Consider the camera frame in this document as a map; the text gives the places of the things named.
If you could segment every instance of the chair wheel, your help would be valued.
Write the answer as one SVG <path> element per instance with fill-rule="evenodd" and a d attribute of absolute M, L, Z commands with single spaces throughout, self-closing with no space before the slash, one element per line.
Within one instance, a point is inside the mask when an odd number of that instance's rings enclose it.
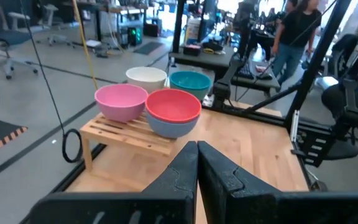
<path fill-rule="evenodd" d="M 310 190 L 318 192 L 327 192 L 328 187 L 323 181 L 316 180 L 311 184 Z"/>

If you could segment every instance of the red bowl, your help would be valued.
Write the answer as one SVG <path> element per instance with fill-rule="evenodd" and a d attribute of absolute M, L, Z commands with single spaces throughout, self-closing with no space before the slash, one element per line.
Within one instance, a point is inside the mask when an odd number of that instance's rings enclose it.
<path fill-rule="evenodd" d="M 169 123 L 187 123 L 201 113 L 200 101 L 182 90 L 163 89 L 147 97 L 146 109 L 154 118 Z"/>

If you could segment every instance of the pink bowl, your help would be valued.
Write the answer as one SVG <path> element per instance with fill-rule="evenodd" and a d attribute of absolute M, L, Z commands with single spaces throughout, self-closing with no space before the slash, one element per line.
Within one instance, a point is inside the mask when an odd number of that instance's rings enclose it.
<path fill-rule="evenodd" d="M 130 84 L 104 86 L 94 94 L 100 112 L 107 119 L 123 123 L 142 114 L 147 96 L 146 90 Z"/>

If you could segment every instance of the black t-shirt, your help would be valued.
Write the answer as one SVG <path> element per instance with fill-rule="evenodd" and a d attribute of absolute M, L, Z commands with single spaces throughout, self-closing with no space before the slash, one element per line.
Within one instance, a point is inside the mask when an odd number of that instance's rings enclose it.
<path fill-rule="evenodd" d="M 315 10 L 310 15 L 299 11 L 289 13 L 282 22 L 285 28 L 280 42 L 293 47 L 305 47 L 313 31 L 321 25 L 320 15 L 321 13 L 318 10 Z"/>

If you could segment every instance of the teal bowl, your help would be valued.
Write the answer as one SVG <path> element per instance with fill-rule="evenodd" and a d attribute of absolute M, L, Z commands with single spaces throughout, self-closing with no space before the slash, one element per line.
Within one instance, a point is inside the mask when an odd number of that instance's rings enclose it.
<path fill-rule="evenodd" d="M 208 76 L 198 72 L 175 72 L 169 77 L 170 88 L 191 93 L 200 101 L 211 87 Z"/>

